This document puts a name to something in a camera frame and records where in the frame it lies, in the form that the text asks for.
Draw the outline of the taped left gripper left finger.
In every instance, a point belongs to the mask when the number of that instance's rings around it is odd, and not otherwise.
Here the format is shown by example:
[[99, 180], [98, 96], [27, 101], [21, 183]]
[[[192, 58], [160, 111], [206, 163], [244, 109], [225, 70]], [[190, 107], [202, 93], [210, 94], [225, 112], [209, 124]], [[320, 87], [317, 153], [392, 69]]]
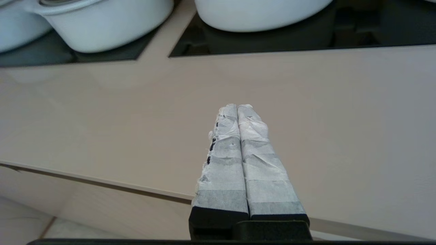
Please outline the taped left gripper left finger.
[[191, 202], [192, 239], [230, 239], [249, 220], [237, 107], [221, 107], [209, 132], [210, 148]]

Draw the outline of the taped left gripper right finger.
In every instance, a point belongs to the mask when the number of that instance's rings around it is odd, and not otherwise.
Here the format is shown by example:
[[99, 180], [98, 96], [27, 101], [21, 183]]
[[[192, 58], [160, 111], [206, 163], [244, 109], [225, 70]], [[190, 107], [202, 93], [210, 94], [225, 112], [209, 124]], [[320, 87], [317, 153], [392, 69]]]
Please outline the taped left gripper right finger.
[[308, 215], [268, 137], [268, 126], [249, 104], [238, 106], [249, 214], [254, 221], [302, 221]]

